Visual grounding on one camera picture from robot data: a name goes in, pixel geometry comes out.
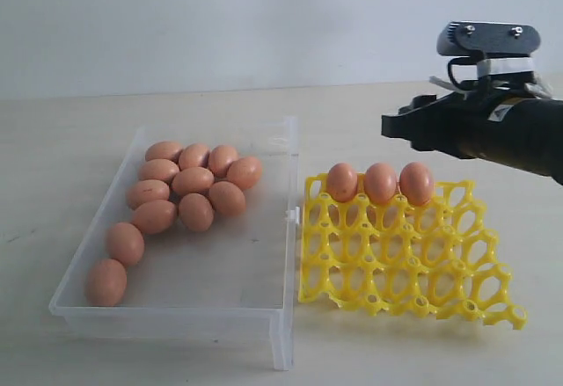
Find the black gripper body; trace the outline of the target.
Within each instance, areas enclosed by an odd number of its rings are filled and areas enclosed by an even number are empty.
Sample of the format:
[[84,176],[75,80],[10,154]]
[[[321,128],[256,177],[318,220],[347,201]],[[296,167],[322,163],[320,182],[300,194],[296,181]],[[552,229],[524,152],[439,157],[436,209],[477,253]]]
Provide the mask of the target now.
[[415,97],[384,115],[381,134],[418,151],[482,159],[562,182],[562,102],[507,93]]

